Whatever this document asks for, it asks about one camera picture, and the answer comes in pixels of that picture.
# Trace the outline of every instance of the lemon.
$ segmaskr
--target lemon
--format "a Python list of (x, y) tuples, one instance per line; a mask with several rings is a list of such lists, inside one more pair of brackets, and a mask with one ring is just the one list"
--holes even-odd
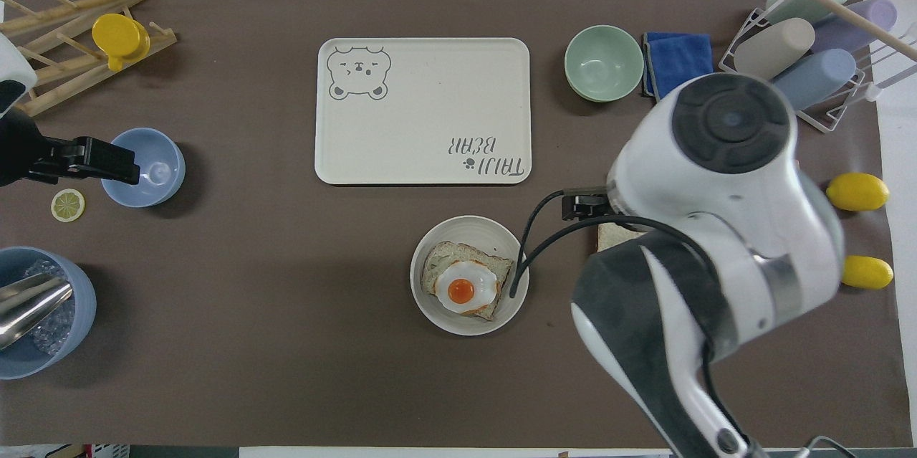
[(52, 215), (58, 221), (72, 222), (82, 216), (86, 209), (86, 200), (82, 193), (75, 189), (65, 189), (55, 194), (52, 200)]
[(869, 173), (843, 173), (828, 184), (828, 200), (845, 211), (872, 211), (888, 200), (888, 187)]
[(854, 288), (880, 290), (895, 277), (887, 262), (874, 257), (852, 255), (844, 261), (841, 282)]

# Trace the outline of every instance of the wooden rack handle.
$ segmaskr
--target wooden rack handle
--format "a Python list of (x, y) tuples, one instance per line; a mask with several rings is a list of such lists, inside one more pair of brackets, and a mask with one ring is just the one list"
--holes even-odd
[(892, 49), (897, 50), (898, 53), (901, 53), (914, 62), (917, 62), (917, 49), (908, 46), (897, 37), (894, 37), (893, 34), (883, 30), (882, 27), (878, 26), (878, 24), (872, 23), (868, 19), (857, 15), (854, 11), (850, 10), (842, 4), (839, 4), (835, 0), (813, 1), (816, 1), (818, 4), (822, 4), (822, 6), (830, 11), (833, 11), (838, 17), (844, 19), (848, 23), (851, 23), (853, 26), (858, 27), (869, 34), (873, 34), (876, 39), (881, 40), (885, 44), (888, 44), (888, 46), (892, 47)]

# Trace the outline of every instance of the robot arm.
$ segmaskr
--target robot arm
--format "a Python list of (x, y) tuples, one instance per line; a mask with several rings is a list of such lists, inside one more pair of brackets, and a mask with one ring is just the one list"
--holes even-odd
[(13, 105), (37, 83), (32, 66), (0, 34), (0, 186), (22, 178), (57, 183), (58, 177), (96, 177), (136, 184), (134, 152), (94, 138), (45, 138)]
[(769, 85), (707, 75), (652, 109), (610, 171), (616, 211), (696, 245), (654, 230), (591, 256), (573, 320), (679, 456), (764, 455), (697, 370), (836, 292), (840, 224), (796, 170), (795, 143), (795, 116)]

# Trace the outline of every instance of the lime half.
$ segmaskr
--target lime half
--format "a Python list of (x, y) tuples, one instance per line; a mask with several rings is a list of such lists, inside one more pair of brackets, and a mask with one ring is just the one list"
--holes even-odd
[(52, 200), (52, 215), (58, 221), (72, 222), (82, 216), (86, 209), (86, 200), (82, 193), (75, 189), (65, 189), (55, 194)]

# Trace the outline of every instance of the egg yolk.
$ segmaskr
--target egg yolk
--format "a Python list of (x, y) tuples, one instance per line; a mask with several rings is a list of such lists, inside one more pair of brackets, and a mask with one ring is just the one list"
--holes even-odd
[(449, 284), (449, 298), (456, 304), (465, 304), (474, 297), (474, 285), (468, 279), (455, 279)]

